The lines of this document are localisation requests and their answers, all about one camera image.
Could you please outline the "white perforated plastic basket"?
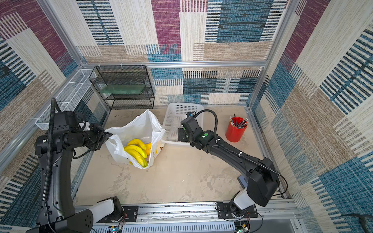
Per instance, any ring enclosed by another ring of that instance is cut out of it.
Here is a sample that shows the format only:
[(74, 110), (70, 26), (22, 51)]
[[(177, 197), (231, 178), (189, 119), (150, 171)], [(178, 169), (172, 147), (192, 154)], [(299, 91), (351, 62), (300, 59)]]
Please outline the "white perforated plastic basket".
[(178, 129), (182, 127), (180, 122), (187, 117), (187, 112), (197, 113), (201, 110), (204, 110), (204, 107), (200, 104), (170, 103), (162, 125), (166, 132), (161, 141), (166, 144), (190, 147), (189, 142), (178, 141)]

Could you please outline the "yellow banana bunch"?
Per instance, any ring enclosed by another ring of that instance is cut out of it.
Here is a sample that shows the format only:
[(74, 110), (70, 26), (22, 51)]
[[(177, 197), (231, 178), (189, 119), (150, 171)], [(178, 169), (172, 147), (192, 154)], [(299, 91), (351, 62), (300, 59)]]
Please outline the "yellow banana bunch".
[(139, 139), (133, 139), (124, 147), (124, 151), (130, 154), (143, 167), (148, 166), (147, 158), (151, 154), (151, 143), (145, 144)]

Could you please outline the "white plastic bag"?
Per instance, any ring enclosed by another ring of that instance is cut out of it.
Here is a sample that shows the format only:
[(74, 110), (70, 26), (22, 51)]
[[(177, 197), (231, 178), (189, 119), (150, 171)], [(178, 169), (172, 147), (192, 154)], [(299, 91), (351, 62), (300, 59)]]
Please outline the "white plastic bag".
[[(141, 170), (148, 169), (153, 165), (155, 158), (161, 151), (160, 148), (164, 146), (161, 139), (166, 133), (157, 117), (150, 110), (138, 115), (123, 127), (112, 127), (106, 131), (112, 134), (105, 144), (114, 161), (132, 165)], [(143, 157), (143, 160), (146, 161), (144, 165), (125, 151), (125, 147), (133, 139), (139, 139), (145, 144), (151, 143), (150, 154), (146, 158)]]

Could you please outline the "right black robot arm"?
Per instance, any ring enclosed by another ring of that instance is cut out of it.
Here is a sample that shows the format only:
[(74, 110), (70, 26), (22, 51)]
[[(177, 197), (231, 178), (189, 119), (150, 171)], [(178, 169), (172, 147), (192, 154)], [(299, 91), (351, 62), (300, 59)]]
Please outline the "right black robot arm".
[(220, 158), (246, 178), (247, 186), (229, 203), (215, 204), (221, 219), (258, 217), (256, 206), (265, 207), (268, 204), (280, 186), (281, 174), (270, 159), (250, 156), (224, 141), (217, 135), (216, 128), (204, 131), (197, 121), (197, 117), (204, 112), (201, 110), (186, 114), (178, 130), (178, 140), (189, 142), (192, 147)]

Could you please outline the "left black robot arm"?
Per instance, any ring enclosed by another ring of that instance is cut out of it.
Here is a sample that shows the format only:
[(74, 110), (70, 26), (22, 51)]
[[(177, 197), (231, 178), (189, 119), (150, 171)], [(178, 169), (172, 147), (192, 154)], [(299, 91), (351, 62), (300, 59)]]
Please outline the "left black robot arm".
[(71, 164), (76, 148), (95, 152), (112, 136), (96, 123), (81, 125), (77, 113), (61, 111), (51, 99), (49, 128), (35, 142), (41, 169), (41, 203), (36, 227), (30, 233), (89, 233), (102, 219), (121, 221), (124, 210), (118, 197), (99, 201), (76, 212), (71, 195)]

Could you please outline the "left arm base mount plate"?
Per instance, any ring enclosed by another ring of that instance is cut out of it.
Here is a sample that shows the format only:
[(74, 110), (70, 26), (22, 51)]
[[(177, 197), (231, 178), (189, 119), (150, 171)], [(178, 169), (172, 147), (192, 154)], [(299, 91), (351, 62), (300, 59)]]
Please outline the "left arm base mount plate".
[(109, 219), (108, 217), (104, 217), (98, 221), (98, 223), (105, 223), (105, 224), (124, 224), (128, 222), (136, 222), (138, 217), (138, 206), (122, 206), (123, 214), (120, 216), (118, 220)]

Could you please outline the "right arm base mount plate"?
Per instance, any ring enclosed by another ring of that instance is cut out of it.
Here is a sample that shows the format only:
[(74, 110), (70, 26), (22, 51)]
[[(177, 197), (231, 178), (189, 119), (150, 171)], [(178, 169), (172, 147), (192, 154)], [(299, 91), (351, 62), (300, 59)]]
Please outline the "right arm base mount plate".
[(257, 218), (259, 214), (256, 206), (252, 205), (246, 209), (240, 210), (238, 207), (231, 205), (231, 203), (216, 202), (214, 205), (215, 210), (218, 213), (219, 219), (224, 220), (240, 220), (243, 218)]

